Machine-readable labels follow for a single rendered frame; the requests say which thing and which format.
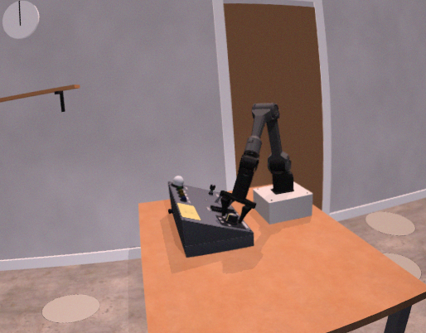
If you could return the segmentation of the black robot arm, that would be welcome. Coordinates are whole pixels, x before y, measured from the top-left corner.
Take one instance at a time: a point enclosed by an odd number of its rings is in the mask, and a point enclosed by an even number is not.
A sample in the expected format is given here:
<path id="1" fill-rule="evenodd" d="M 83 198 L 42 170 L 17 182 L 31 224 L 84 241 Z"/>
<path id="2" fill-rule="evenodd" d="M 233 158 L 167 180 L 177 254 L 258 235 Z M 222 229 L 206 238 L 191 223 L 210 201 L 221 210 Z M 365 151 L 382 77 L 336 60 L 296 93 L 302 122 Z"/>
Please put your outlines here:
<path id="1" fill-rule="evenodd" d="M 278 129 L 278 105 L 276 103 L 254 104 L 252 106 L 252 115 L 254 118 L 252 134 L 247 139 L 244 155 L 240 159 L 235 184 L 247 189 L 250 187 L 254 175 L 253 171 L 256 171 L 259 164 L 259 152 L 262 145 L 260 137 L 266 123 L 271 147 L 271 154 L 268 157 L 268 169 L 273 175 L 273 189 L 270 190 L 275 195 L 293 192 L 293 174 L 290 171 L 291 161 L 289 155 L 282 150 Z"/>

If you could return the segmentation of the black angled console housing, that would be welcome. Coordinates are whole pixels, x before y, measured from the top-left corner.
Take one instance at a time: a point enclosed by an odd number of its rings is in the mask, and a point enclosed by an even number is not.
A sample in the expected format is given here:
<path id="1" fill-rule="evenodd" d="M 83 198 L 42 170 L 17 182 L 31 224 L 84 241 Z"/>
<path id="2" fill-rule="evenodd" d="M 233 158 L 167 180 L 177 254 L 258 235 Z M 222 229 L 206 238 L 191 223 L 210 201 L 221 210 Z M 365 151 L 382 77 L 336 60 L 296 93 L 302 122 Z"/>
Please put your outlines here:
<path id="1" fill-rule="evenodd" d="M 168 182 L 172 207 L 168 213 L 173 214 L 187 258 L 254 246 L 254 232 L 244 220 L 238 224 L 240 215 L 231 205 L 233 200 L 221 216 L 222 197 L 213 191 L 215 185 L 208 191 L 183 183 L 181 176 Z"/>

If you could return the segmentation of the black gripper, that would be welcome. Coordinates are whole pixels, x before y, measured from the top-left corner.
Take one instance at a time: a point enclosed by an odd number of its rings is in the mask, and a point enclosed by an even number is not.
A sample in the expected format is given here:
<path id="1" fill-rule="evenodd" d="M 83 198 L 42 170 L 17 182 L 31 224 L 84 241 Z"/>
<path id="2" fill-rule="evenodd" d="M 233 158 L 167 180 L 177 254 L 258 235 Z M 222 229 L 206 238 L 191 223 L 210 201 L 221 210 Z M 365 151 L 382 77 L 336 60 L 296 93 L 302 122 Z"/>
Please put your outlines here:
<path id="1" fill-rule="evenodd" d="M 239 202 L 240 204 L 243 204 L 242 211 L 239 219 L 239 224 L 242 223 L 244 217 L 250 212 L 250 210 L 254 209 L 256 206 L 256 203 L 254 203 L 251 200 L 246 199 L 249 189 L 234 185 L 232 193 L 229 193 L 227 191 L 220 191 L 220 198 L 221 205 L 222 205 L 222 215 L 225 216 L 226 211 L 228 209 L 229 203 L 232 200 L 238 200 L 236 202 Z M 240 202 L 242 201 L 242 202 Z M 247 211 L 247 212 L 246 212 Z M 246 212 L 246 213 L 245 213 Z"/>

